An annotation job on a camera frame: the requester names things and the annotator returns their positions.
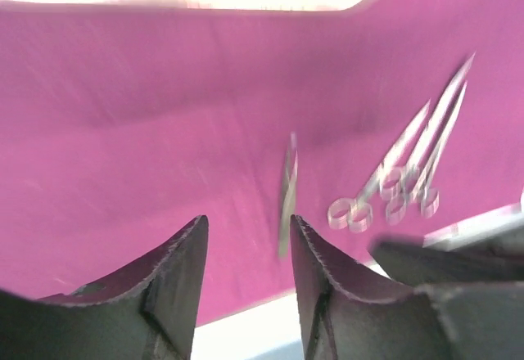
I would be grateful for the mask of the small steel scissors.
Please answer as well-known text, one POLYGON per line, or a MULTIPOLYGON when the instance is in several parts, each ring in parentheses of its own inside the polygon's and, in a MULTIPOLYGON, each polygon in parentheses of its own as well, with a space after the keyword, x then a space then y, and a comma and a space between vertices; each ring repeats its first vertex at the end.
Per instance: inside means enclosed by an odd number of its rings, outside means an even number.
POLYGON ((471 69, 473 60, 474 56, 470 56, 449 81, 429 120, 425 124, 417 143, 414 145, 406 164, 411 164, 410 159, 414 159, 414 163, 419 164, 420 167, 426 163, 427 157, 432 152, 436 138, 439 136, 444 122, 449 116, 452 106, 451 102, 454 101, 453 97, 457 96, 461 83, 466 82, 466 76, 471 69))

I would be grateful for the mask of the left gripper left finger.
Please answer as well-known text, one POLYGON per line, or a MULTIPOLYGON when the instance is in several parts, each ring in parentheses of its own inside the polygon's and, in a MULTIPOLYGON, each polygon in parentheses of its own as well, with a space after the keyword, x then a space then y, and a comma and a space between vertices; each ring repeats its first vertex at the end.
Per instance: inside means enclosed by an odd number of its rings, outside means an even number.
POLYGON ((195 217, 166 242, 64 295, 1 293, 3 359, 189 359, 208 249, 195 217))

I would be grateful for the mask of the steel hemostat forceps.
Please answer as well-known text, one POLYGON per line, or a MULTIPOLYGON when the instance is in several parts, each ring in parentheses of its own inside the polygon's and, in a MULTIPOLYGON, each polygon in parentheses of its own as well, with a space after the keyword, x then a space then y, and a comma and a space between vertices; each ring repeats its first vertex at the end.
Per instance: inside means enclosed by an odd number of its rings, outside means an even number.
POLYGON ((387 201, 385 216, 390 225, 399 223, 405 216, 408 206, 414 203, 418 203, 424 218, 432 217, 438 210, 440 193, 431 184, 459 116, 467 86, 468 82, 461 83, 457 96, 453 97, 449 116, 436 138, 426 163, 420 167, 419 164, 414 163, 414 159, 410 159, 411 164, 407 163, 404 167, 396 166, 386 175, 380 188, 380 195, 387 201))

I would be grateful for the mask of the long steel scissors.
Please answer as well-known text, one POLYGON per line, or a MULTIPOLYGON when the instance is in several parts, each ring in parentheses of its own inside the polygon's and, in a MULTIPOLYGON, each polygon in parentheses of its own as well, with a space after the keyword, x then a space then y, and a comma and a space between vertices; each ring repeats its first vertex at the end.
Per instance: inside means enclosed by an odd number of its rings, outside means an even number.
POLYGON ((327 210, 327 222, 331 229, 349 228, 355 232, 364 232, 373 223, 373 207, 369 201, 379 192, 386 175, 391 172, 417 134, 423 120, 427 117, 430 102, 428 100, 410 120, 398 139, 373 170, 357 196, 355 198, 339 198, 332 202, 327 210))

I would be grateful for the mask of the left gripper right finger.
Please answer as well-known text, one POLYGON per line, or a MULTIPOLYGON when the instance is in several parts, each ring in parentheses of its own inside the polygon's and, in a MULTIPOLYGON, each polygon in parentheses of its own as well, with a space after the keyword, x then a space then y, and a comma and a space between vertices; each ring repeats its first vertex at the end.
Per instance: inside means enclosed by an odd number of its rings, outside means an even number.
POLYGON ((291 219, 308 359, 520 359, 523 280, 409 286, 291 219))

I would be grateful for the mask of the steel tweezers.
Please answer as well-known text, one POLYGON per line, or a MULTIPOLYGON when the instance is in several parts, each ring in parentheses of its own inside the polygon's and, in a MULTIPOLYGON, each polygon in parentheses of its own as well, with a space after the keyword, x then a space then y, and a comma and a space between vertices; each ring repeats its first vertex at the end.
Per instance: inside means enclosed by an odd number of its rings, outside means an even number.
POLYGON ((291 133, 282 171, 281 209, 278 233, 278 256, 287 255, 290 241, 290 221, 296 207, 298 152, 296 134, 291 133))

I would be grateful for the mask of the purple cloth wrap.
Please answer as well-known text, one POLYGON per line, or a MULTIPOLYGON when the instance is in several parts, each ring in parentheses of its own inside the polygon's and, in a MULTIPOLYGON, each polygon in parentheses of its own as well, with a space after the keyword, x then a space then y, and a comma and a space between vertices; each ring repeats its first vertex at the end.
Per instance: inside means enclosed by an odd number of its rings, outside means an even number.
POLYGON ((69 293, 210 222, 207 323, 290 290, 280 184, 298 144, 296 211, 356 259, 393 227, 334 231, 407 123, 472 56, 425 234, 523 188, 523 0, 375 0, 329 13, 1 6, 1 287, 69 293))

